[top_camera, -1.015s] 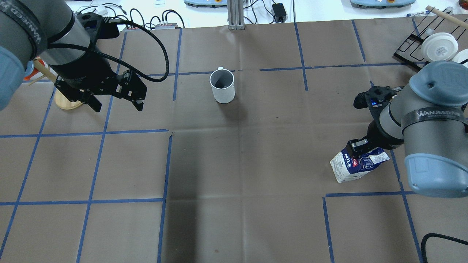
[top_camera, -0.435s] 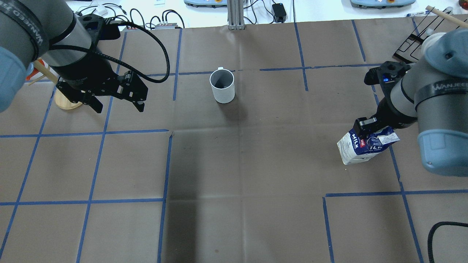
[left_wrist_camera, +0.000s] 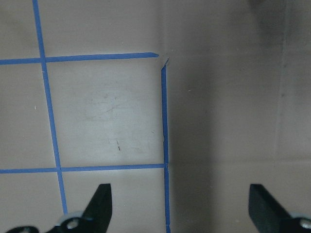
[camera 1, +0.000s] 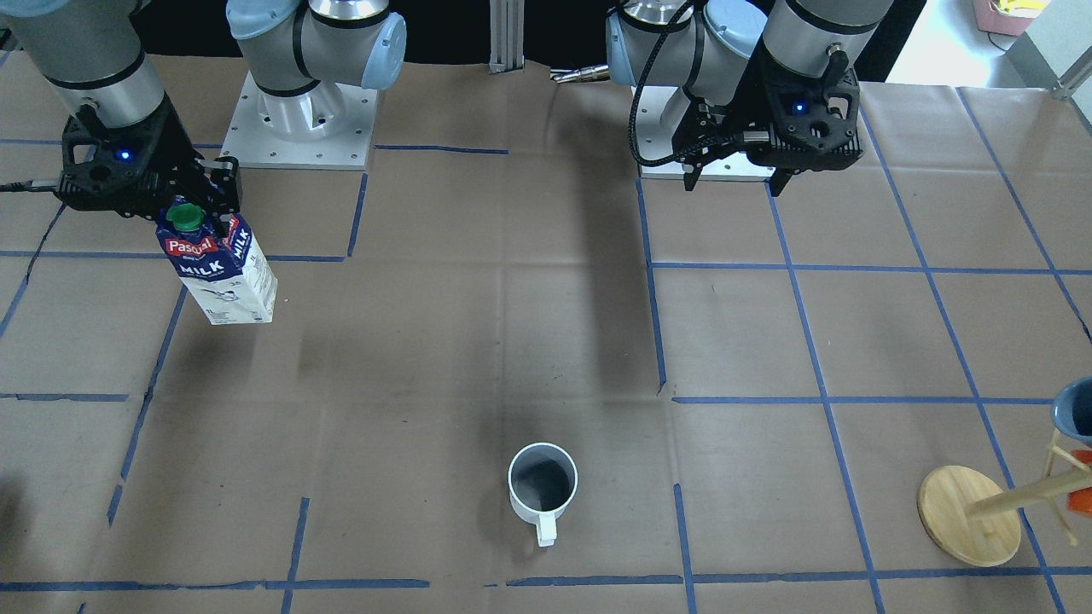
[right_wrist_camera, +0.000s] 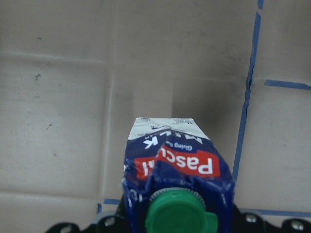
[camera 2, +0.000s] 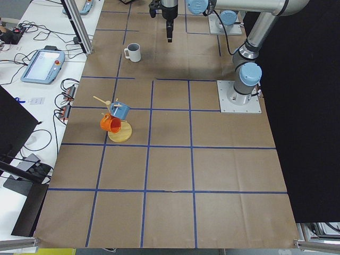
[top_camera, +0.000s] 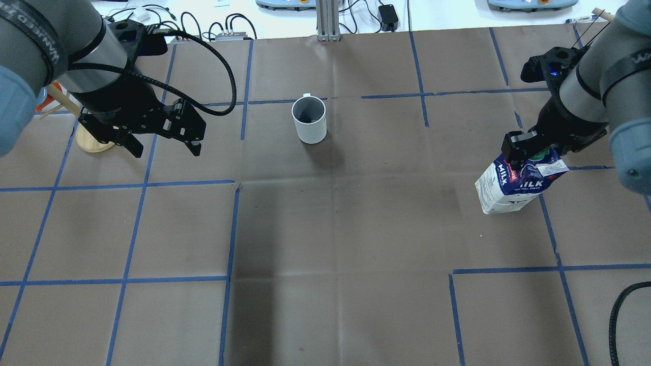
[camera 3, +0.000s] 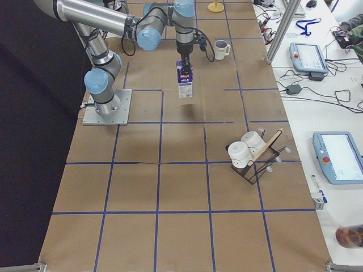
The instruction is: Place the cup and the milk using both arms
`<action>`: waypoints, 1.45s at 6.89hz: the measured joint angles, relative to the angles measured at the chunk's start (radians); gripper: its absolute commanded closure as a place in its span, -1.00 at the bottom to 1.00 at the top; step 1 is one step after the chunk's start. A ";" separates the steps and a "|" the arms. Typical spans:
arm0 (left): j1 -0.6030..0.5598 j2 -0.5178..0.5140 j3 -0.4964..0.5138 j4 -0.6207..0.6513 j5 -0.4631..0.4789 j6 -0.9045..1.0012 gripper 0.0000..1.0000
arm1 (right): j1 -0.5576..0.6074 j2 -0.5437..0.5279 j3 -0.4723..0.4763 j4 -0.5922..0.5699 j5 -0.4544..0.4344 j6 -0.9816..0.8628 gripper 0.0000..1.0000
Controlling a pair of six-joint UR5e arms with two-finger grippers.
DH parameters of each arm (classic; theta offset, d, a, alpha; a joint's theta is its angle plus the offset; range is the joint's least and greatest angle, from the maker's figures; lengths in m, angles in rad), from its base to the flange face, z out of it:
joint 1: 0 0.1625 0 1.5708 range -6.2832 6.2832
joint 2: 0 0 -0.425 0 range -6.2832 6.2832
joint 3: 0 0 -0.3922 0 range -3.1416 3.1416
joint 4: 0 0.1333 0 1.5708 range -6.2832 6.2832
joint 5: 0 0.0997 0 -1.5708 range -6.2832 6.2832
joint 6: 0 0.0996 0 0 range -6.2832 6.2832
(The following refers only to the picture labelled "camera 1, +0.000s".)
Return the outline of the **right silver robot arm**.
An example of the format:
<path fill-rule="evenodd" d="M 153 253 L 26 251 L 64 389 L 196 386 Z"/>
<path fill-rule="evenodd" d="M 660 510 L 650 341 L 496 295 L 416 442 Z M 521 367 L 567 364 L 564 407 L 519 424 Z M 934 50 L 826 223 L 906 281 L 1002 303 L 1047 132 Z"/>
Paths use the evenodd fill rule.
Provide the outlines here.
<path fill-rule="evenodd" d="M 4 1 L 3 22 L 69 118 L 59 177 L 3 185 L 51 192 L 81 212 L 161 225 L 194 221 L 224 238 L 241 212 L 238 160 L 204 160 L 187 135 L 132 19 L 142 1 Z M 225 15 L 278 139 L 327 135 L 346 86 L 384 90 L 407 25 L 385 1 L 229 1 Z"/>

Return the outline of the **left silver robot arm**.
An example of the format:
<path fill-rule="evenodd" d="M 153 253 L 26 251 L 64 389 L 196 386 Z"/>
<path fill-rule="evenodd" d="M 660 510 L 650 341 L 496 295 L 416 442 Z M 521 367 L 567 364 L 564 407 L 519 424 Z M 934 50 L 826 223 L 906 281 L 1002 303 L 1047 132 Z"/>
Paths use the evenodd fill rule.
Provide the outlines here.
<path fill-rule="evenodd" d="M 612 81 L 633 88 L 627 137 L 644 167 L 678 163 L 693 190 L 719 160 L 800 172 L 863 156 L 854 63 L 889 1 L 619 1 L 606 20 Z"/>

